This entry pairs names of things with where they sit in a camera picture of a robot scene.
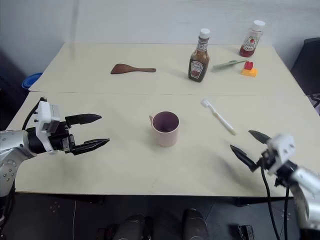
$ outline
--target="sauce bottle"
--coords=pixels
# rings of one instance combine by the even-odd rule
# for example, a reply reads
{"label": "sauce bottle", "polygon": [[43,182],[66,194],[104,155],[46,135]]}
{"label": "sauce bottle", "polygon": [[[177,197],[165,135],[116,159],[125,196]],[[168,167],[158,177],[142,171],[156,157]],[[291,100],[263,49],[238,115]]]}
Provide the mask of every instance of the sauce bottle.
{"label": "sauce bottle", "polygon": [[198,83],[204,79],[210,60],[207,52],[209,34],[210,30],[207,28],[200,30],[198,45],[190,57],[189,79]]}
{"label": "sauce bottle", "polygon": [[253,21],[252,27],[249,29],[248,35],[240,48],[240,56],[248,58],[254,54],[259,39],[263,34],[262,30],[264,29],[265,25],[266,24],[264,21]]}

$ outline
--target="cup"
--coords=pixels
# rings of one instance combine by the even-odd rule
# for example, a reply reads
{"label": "cup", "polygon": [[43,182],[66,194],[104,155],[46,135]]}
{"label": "cup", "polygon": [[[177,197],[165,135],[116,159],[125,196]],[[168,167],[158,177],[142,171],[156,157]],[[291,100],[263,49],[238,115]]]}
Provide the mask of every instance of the cup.
{"label": "cup", "polygon": [[162,111],[149,118],[156,142],[162,147],[175,145],[180,123],[178,116],[170,111]]}

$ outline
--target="floor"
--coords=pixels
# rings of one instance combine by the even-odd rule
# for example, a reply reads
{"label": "floor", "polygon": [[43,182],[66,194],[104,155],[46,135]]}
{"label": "floor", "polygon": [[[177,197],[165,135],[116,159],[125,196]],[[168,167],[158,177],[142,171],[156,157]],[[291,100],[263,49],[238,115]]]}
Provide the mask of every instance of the floor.
{"label": "floor", "polygon": [[[206,219],[210,239],[236,240],[236,225],[252,225],[256,240],[276,239],[266,203],[237,207],[229,197],[199,196],[97,196],[95,203],[76,201],[74,239],[95,240],[99,228],[121,223],[133,214],[166,214],[178,224],[187,208]],[[284,201],[272,202],[278,231],[283,234]],[[75,200],[55,195],[17,193],[16,204],[4,233],[8,240],[72,240]],[[288,237],[299,239],[294,202],[288,205]],[[170,239],[180,239],[179,233]]]}

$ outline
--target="white bottle cap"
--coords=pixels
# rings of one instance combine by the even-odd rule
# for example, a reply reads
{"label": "white bottle cap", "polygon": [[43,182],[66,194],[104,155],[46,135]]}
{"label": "white bottle cap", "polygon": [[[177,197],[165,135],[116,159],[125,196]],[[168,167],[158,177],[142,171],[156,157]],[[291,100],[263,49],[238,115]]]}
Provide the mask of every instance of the white bottle cap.
{"label": "white bottle cap", "polygon": [[265,25],[266,23],[264,21],[254,20],[251,28],[254,31],[261,32],[264,29]]}
{"label": "white bottle cap", "polygon": [[199,38],[208,39],[210,35],[210,30],[208,28],[201,28],[199,33]]}

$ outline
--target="toothbrush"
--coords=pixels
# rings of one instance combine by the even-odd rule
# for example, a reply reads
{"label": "toothbrush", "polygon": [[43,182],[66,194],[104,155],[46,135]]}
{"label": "toothbrush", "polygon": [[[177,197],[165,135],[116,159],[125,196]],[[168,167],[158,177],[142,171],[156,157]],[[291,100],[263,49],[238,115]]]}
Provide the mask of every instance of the toothbrush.
{"label": "toothbrush", "polygon": [[204,98],[201,101],[201,105],[204,106],[205,108],[209,108],[211,109],[213,115],[220,121],[220,123],[222,123],[222,125],[232,134],[232,135],[236,135],[236,131],[235,129],[230,125],[230,123],[228,123],[214,108],[214,106],[212,106],[212,104],[209,102],[208,99]]}

